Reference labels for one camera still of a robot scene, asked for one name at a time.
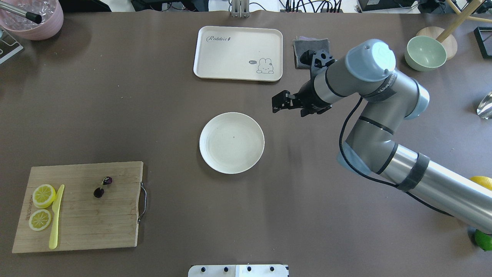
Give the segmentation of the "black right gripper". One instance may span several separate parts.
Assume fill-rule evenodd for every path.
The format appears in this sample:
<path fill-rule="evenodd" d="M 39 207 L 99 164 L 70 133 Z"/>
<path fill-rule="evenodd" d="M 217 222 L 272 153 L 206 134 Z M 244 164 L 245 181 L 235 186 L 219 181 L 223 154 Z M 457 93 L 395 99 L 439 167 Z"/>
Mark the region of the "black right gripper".
<path fill-rule="evenodd" d="M 332 104 L 320 98 L 315 91 L 315 77 L 324 74 L 327 68 L 336 60 L 327 49 L 307 50 L 299 57 L 300 63 L 310 65 L 310 80 L 306 82 L 298 93 L 292 95 L 290 91 L 283 90 L 272 97 L 272 112 L 283 109 L 300 108 L 300 116 L 323 114 L 332 108 Z"/>

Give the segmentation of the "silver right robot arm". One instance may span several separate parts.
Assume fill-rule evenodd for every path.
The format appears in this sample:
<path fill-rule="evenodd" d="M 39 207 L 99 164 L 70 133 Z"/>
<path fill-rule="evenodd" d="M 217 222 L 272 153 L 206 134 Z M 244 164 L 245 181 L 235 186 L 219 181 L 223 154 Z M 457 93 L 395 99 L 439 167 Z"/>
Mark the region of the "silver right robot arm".
<path fill-rule="evenodd" d="M 310 80 L 298 93 L 283 90 L 272 97 L 272 111 L 300 109 L 302 117 L 322 114 L 357 93 L 366 100 L 350 134 L 339 135 L 339 162 L 356 174 L 386 184 L 423 205 L 479 229 L 492 231 L 491 191 L 394 142 L 404 120 L 429 105 L 428 91 L 397 70 L 395 54 L 380 39 L 368 39 L 336 60 L 325 49 L 309 50 Z"/>

